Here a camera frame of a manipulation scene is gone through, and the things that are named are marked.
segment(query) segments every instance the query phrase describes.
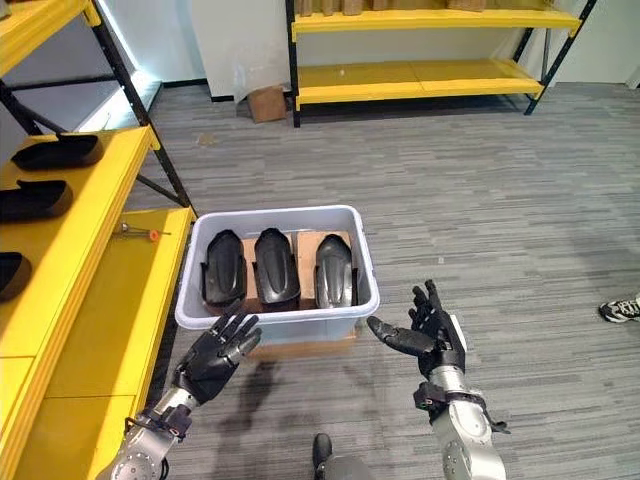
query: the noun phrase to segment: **black metal frame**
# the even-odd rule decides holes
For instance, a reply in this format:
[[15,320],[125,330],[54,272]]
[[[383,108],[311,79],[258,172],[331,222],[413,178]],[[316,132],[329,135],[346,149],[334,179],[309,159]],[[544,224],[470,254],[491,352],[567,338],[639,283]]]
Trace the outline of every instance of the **black metal frame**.
[[291,98],[293,98],[293,126],[300,128],[300,110],[298,110],[298,48],[293,41],[293,22],[296,20],[294,0],[285,0],[287,10],[287,36],[289,44],[289,74],[291,76]]
[[[298,111],[296,108],[297,98],[299,94],[298,51],[296,47],[296,42],[293,41],[293,33],[292,33],[293,23],[295,22],[295,9],[294,9],[294,0],[285,0],[285,1],[286,1],[286,11],[287,11],[287,34],[288,34],[288,44],[289,44],[289,71],[291,73],[291,91],[293,94],[293,126],[298,128],[300,127],[300,120],[301,120],[300,117],[302,112]],[[597,0],[587,1],[584,8],[582,9],[582,13],[580,13],[580,26],[576,30],[575,35],[567,37],[567,40],[564,42],[564,45],[560,49],[560,52],[558,52],[558,55],[553,61],[553,64],[551,65],[551,68],[549,69],[549,71],[547,71],[547,60],[548,60],[548,53],[549,53],[549,29],[547,29],[546,37],[545,37],[542,76],[540,80],[540,83],[542,85],[542,91],[540,92],[540,94],[538,94],[535,97],[531,97],[527,95],[530,102],[529,102],[529,106],[524,112],[525,115],[531,115],[535,110],[536,106],[538,105],[538,102],[540,101],[542,96],[547,91],[547,88],[553,81],[553,77],[555,76],[558,69],[560,68],[560,65],[562,64],[565,57],[567,56],[567,53],[569,53],[569,49],[573,45],[573,42],[575,42],[576,38],[578,38],[578,34],[582,30],[582,27],[587,21],[587,18],[589,18],[589,15],[591,14],[591,11],[593,10],[593,7],[595,7],[596,3],[597,3]],[[524,29],[522,37],[520,38],[520,42],[518,43],[518,46],[516,47],[516,50],[513,53],[512,59],[514,62],[518,63],[518,61],[522,57],[522,54],[524,53],[524,50],[527,47],[529,40],[531,39],[533,30],[534,29],[532,27],[528,27]]]
[[179,205],[182,205],[183,207],[191,207],[195,212],[195,209],[193,208],[193,204],[191,203],[191,199],[189,198],[187,191],[182,185],[182,181],[180,180],[180,177],[178,176],[175,168],[173,167],[173,164],[169,159],[169,155],[167,154],[167,151],[165,150],[164,145],[162,144],[162,140],[160,139],[160,136],[158,135],[158,132],[155,126],[153,125],[151,118],[149,117],[149,112],[147,112],[147,109],[142,103],[142,100],[140,100],[140,96],[138,95],[138,92],[133,86],[133,82],[131,81],[129,72],[127,71],[124,61],[122,60],[120,52],[116,48],[116,45],[113,39],[111,38],[109,29],[107,28],[105,23],[104,16],[102,15],[102,12],[100,11],[98,5],[95,5],[95,9],[98,16],[100,17],[100,23],[94,27],[91,27],[91,29],[93,30],[93,33],[96,36],[98,43],[100,44],[100,48],[102,49],[102,52],[104,53],[104,56],[107,59],[107,62],[109,63],[109,66],[113,71],[113,74],[78,77],[78,78],[54,80],[54,81],[48,81],[48,82],[27,83],[27,84],[20,84],[20,85],[14,85],[14,86],[7,86],[0,79],[0,102],[2,102],[2,104],[7,108],[9,113],[11,113],[11,115],[16,119],[16,121],[20,124],[20,126],[29,135],[42,134],[42,130],[40,129],[40,127],[38,127],[37,123],[47,127],[48,129],[56,133],[62,133],[65,131],[62,127],[60,127],[59,125],[56,125],[54,122],[46,119],[45,117],[38,114],[37,112],[34,112],[30,108],[22,105],[20,101],[15,97],[15,95],[13,95],[12,92],[18,91],[18,90],[30,90],[35,88],[49,88],[49,87],[58,87],[58,86],[64,86],[64,85],[76,85],[80,83],[117,81],[122,87],[122,90],[124,91],[124,94],[126,95],[127,100],[129,100],[129,105],[133,110],[133,113],[135,114],[136,119],[138,120],[138,123],[141,126],[149,126],[153,130],[153,133],[158,141],[158,146],[159,146],[159,148],[155,150],[156,157],[158,158],[160,166],[162,167],[165,174],[167,175],[167,178],[169,179],[169,182],[171,183],[171,186],[173,187],[175,194],[173,194],[166,188],[158,185],[157,183],[149,180],[148,178],[142,175],[138,175],[136,179],[140,183],[150,187],[151,189],[160,193],[161,195],[164,195],[171,201]]
[[[567,37],[564,44],[562,45],[562,48],[558,52],[556,59],[553,61],[553,64],[551,65],[551,68],[549,69],[549,71],[543,72],[544,77],[540,82],[542,84],[542,91],[533,100],[531,100],[531,102],[529,102],[529,106],[527,107],[527,110],[524,112],[525,115],[531,115],[533,111],[536,109],[536,107],[538,106],[538,102],[540,102],[540,99],[547,91],[547,88],[549,88],[549,85],[553,81],[553,77],[556,75],[556,72],[560,68],[560,65],[562,65],[562,62],[567,56],[567,53],[569,53],[569,50],[571,49],[573,42],[575,42],[576,38],[578,38],[578,35],[580,34],[582,27],[584,27],[584,24],[587,21],[587,18],[589,18],[589,15],[591,14],[593,7],[596,6],[597,1],[598,0],[588,0],[587,3],[585,4],[584,8],[582,9],[582,13],[580,13],[580,26],[578,27],[578,30],[576,30],[575,35]],[[522,45],[523,50],[528,40],[529,39],[527,38],[527,40]],[[546,47],[548,47],[548,41],[545,42],[545,48]]]

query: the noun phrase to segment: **white plastic bin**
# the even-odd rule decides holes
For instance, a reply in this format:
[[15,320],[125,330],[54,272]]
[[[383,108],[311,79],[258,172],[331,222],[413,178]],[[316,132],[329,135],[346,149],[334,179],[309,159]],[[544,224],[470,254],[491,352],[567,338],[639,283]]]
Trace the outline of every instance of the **white plastic bin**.
[[362,220],[355,208],[346,205],[242,212],[209,213],[201,216],[193,227],[185,269],[180,281],[176,320],[181,327],[200,330],[209,328],[218,317],[212,317],[203,305],[200,288],[207,245],[225,229],[240,238],[258,237],[269,227],[282,232],[305,230],[349,232],[354,268],[358,269],[359,305],[344,308],[299,310],[260,314],[261,345],[339,340],[346,337],[359,318],[373,314],[380,305],[378,284]]

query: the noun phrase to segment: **gray carpet tile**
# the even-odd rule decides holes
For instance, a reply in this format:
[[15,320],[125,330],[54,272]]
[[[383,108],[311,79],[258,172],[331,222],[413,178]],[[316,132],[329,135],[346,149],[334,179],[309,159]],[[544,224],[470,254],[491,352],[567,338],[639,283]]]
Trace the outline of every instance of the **gray carpet tile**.
[[[152,116],[200,213],[345,203],[362,214],[382,305],[407,321],[436,279],[470,343],[468,380],[511,436],[508,478],[640,478],[640,324],[599,302],[640,290],[640,91],[559,85],[518,97],[316,109],[254,125],[205,86],[161,92]],[[166,185],[152,156],[142,173]],[[130,208],[169,205],[136,186]],[[198,336],[177,329],[174,366]],[[311,441],[380,479],[441,479],[411,394],[415,362],[362,331],[340,356],[243,365],[193,414],[174,479],[311,478]]]

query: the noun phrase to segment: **yellow metal shelving unit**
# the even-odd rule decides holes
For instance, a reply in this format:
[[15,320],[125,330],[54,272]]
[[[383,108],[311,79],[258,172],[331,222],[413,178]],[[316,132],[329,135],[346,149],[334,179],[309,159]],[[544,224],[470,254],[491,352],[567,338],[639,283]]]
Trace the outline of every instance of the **yellow metal shelving unit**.
[[[22,253],[33,267],[25,290],[0,303],[0,480],[84,478],[115,454],[124,418],[145,402],[194,212],[93,1],[10,9],[0,20],[0,75],[84,14],[114,71],[107,80],[121,84],[142,125],[99,132],[104,155],[90,167],[27,172],[6,162],[0,169],[2,189],[17,188],[17,180],[65,180],[74,197],[60,217],[0,224],[0,249]],[[23,146],[55,140],[35,135],[35,122],[57,126],[1,80],[0,94],[32,133]],[[176,195],[139,175],[150,150]],[[185,208],[123,214],[136,179]],[[114,236],[119,219],[170,234],[155,243]]]
[[487,9],[482,12],[463,10],[365,10],[361,15],[341,12],[325,16],[313,13],[296,15],[293,39],[299,33],[326,33],[357,30],[415,30],[420,28],[569,28],[571,35],[580,20],[554,8],[536,10]]
[[[530,0],[527,9],[487,8],[481,12],[441,8],[301,16],[294,14],[293,0],[287,0],[289,66],[295,97],[294,126],[300,126],[302,105],[460,95],[527,94],[531,99],[525,112],[528,115],[544,94],[595,3],[596,0],[588,0],[579,18],[555,9],[547,0]],[[423,28],[525,28],[525,31],[513,58],[508,60],[298,67],[296,42],[301,34]],[[569,30],[567,41],[549,71],[543,72],[541,81],[517,65],[534,28]],[[545,44],[545,58],[547,51],[548,45]]]
[[298,72],[298,105],[542,91],[511,60],[361,63]]
[[100,23],[90,0],[35,0],[11,4],[11,16],[0,21],[0,77],[83,12],[89,25]]
[[193,213],[132,212],[123,220],[170,233],[114,236],[49,382],[17,479],[93,479],[113,458],[124,418],[145,403]]

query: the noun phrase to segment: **black curved object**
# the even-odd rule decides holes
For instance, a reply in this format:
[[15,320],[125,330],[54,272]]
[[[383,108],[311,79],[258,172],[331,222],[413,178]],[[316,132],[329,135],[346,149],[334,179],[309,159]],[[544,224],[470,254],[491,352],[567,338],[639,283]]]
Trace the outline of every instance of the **black curved object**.
[[0,222],[58,217],[73,203],[73,192],[64,180],[16,183],[19,188],[0,190]]
[[353,304],[351,249],[339,235],[327,235],[316,251],[316,305],[318,308]]
[[268,228],[256,242],[256,276],[258,297],[264,305],[281,306],[300,298],[298,268],[291,245],[277,228]]
[[247,261],[242,240],[232,230],[218,233],[207,247],[202,266],[202,298],[212,307],[226,307],[247,296]]
[[97,135],[57,135],[54,142],[35,143],[16,153],[11,161],[22,170],[49,170],[93,165],[104,148]]
[[19,295],[31,278],[31,262],[18,252],[0,253],[0,302]]

